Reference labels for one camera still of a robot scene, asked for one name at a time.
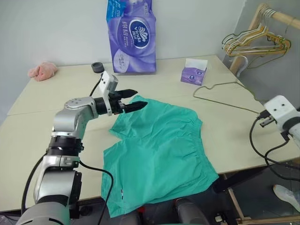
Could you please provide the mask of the white plastic hook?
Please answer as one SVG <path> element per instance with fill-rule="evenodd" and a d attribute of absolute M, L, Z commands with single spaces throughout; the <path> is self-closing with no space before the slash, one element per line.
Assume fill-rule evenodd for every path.
<path fill-rule="evenodd" d="M 244 64 L 239 68 L 237 74 L 236 74 L 236 77 L 239 78 L 240 77 L 240 74 L 247 68 L 248 66 L 248 59 L 246 56 L 244 55 L 240 55 L 239 56 L 240 59 L 243 59 L 244 60 Z"/>

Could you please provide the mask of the white shoe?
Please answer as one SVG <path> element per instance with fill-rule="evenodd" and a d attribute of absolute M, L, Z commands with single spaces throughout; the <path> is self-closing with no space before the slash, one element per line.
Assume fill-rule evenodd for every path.
<path fill-rule="evenodd" d="M 291 204 L 298 212 L 300 212 L 300 191 L 293 192 L 284 186 L 274 185 L 273 192 L 277 198 Z"/>

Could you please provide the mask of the pink fluffy cloth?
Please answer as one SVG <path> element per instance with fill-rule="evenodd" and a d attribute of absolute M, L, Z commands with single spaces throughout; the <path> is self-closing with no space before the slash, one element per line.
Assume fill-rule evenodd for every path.
<path fill-rule="evenodd" d="M 58 68 L 51 62 L 43 62 L 37 67 L 34 67 L 28 71 L 28 77 L 40 82 L 47 80 L 55 75 Z"/>

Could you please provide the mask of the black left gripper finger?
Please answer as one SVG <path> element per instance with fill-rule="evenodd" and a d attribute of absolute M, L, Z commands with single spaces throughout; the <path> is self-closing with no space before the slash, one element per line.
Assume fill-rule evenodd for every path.
<path fill-rule="evenodd" d="M 116 91 L 116 93 L 120 96 L 120 98 L 130 98 L 136 95 L 138 92 L 136 90 L 126 89 L 126 90 Z"/>
<path fill-rule="evenodd" d="M 124 113 L 131 113 L 131 112 L 135 112 L 135 111 L 139 111 L 141 109 L 143 109 L 148 103 L 145 101 L 136 101 L 133 103 L 130 103 L 128 105 L 125 105 L 123 110 Z"/>

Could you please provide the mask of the wooden clothes rack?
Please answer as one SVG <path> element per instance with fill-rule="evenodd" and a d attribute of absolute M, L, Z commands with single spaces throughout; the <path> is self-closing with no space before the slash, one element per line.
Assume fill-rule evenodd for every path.
<path fill-rule="evenodd" d="M 256 22 L 256 14 L 258 12 L 258 9 L 262 6 L 267 6 L 267 4 L 265 3 L 261 3 L 258 7 L 257 7 L 257 10 L 255 12 L 255 15 L 251 21 L 251 24 L 249 26 L 249 28 L 247 30 L 250 30 L 250 29 L 253 29 L 255 28 L 257 25 L 258 25 L 258 22 Z M 292 26 L 298 30 L 300 30 L 300 20 L 298 20 L 297 18 L 295 17 L 292 17 L 290 15 L 287 15 L 287 14 L 284 14 L 284 13 L 281 13 L 281 12 L 277 12 L 275 13 L 271 18 L 281 22 L 281 23 L 285 23 L 287 26 Z M 257 41 L 254 41 L 252 42 L 250 45 L 251 46 L 258 46 L 258 45 L 269 45 L 270 42 L 267 42 L 266 41 L 266 38 L 260 38 L 258 39 Z M 239 56 L 233 56 L 233 61 L 230 65 L 230 71 L 236 75 L 239 68 L 244 64 L 244 60 L 243 59 L 240 59 Z M 263 118 L 264 120 L 267 118 L 267 117 L 270 117 L 270 113 L 268 111 L 264 111 L 262 112 L 262 116 L 261 118 Z"/>

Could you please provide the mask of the olive wire hanger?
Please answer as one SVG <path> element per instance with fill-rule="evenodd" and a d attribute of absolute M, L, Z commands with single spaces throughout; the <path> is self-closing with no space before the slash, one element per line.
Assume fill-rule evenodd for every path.
<path fill-rule="evenodd" d="M 242 107 L 242 106 L 238 106 L 238 105 L 232 105 L 232 104 L 229 104 L 229 103 L 226 103 L 226 102 L 220 102 L 220 101 L 217 101 L 217 100 L 213 100 L 213 99 L 210 99 L 210 98 L 204 98 L 204 97 L 200 97 L 200 96 L 197 96 L 197 92 L 200 90 L 200 89 L 206 89 L 206 90 L 213 90 L 215 87 L 218 87 L 218 86 L 225 86 L 225 85 L 231 85 L 231 84 L 236 84 L 238 86 L 240 86 L 241 88 L 243 88 L 244 90 L 246 90 L 247 92 L 249 92 L 253 99 L 257 102 L 259 102 L 259 100 L 256 98 L 255 94 L 253 91 L 251 91 L 249 88 L 247 88 L 245 85 L 243 85 L 239 80 L 235 80 L 235 81 L 230 81 L 230 82 L 221 82 L 221 83 L 215 83 L 213 85 L 211 85 L 210 87 L 207 86 L 207 85 L 202 85 L 200 86 L 199 88 L 195 89 L 192 93 L 192 97 L 193 98 L 196 98 L 196 99 L 199 99 L 199 100 L 204 100 L 204 101 L 208 101 L 208 102 L 211 102 L 211 103 L 215 103 L 215 104 L 219 104 L 219 105 L 224 105 L 224 106 L 228 106 L 230 108 L 236 108 L 236 109 L 239 109 L 239 110 L 244 110 L 244 111 L 247 111 L 247 112 L 251 112 L 251 113 L 256 113 L 256 114 L 260 114 L 260 111 L 256 111 L 256 110 L 252 110 L 250 108 L 246 108 L 246 107 Z"/>

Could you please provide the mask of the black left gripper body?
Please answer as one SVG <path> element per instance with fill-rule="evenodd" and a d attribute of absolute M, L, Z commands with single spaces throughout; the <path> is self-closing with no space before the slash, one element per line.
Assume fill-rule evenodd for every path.
<path fill-rule="evenodd" d="M 112 114 L 117 115 L 124 113 L 123 103 L 121 102 L 124 95 L 123 91 L 114 91 L 108 94 Z"/>

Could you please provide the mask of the bunch of hangers on rack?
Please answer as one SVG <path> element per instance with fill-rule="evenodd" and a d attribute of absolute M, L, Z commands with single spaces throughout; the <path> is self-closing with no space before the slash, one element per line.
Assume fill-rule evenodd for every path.
<path fill-rule="evenodd" d="M 237 35 L 227 35 L 222 40 L 222 49 L 228 56 L 236 56 L 238 53 L 246 52 L 246 48 L 250 46 L 251 42 L 264 37 L 269 32 L 268 21 L 275 13 L 277 13 L 276 10 L 267 6 L 260 7 L 255 18 L 258 25 Z"/>

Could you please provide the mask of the purple tissue box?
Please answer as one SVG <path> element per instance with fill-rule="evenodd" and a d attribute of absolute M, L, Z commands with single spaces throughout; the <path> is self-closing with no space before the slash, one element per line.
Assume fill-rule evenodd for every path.
<path fill-rule="evenodd" d="M 181 72 L 181 82 L 202 86 L 208 61 L 186 58 L 185 66 Z"/>

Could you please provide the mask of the purple Vinda tissue roll pack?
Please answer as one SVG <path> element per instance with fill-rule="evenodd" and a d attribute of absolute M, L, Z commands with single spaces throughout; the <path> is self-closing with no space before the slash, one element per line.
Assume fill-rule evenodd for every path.
<path fill-rule="evenodd" d="M 155 73 L 152 0 L 108 0 L 106 22 L 115 73 Z"/>

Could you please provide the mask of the green shorts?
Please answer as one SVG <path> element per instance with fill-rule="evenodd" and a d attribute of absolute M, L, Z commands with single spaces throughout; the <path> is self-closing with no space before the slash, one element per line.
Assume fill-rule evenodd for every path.
<path fill-rule="evenodd" d="M 117 117 L 119 141 L 104 151 L 101 194 L 111 217 L 206 191 L 218 174 L 205 155 L 195 111 L 153 99 Z"/>

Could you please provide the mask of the black round cap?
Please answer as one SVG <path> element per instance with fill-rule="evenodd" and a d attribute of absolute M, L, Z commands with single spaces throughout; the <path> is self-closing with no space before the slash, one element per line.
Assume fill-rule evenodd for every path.
<path fill-rule="evenodd" d="M 103 73 L 105 71 L 104 65 L 102 62 L 94 62 L 91 64 L 91 68 L 94 73 Z"/>

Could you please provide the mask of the dark rounded shape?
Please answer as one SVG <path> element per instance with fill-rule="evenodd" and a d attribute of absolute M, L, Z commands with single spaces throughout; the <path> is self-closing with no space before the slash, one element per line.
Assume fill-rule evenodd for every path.
<path fill-rule="evenodd" d="M 175 206 L 181 224 L 210 225 L 203 212 L 189 199 L 179 198 Z"/>

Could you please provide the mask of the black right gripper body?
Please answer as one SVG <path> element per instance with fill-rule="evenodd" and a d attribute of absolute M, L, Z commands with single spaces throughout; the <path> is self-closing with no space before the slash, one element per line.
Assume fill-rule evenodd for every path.
<path fill-rule="evenodd" d="M 272 122 L 274 122 L 274 118 L 273 117 L 267 117 L 264 121 L 262 121 L 260 123 L 260 126 L 264 128 L 265 126 L 271 124 Z"/>

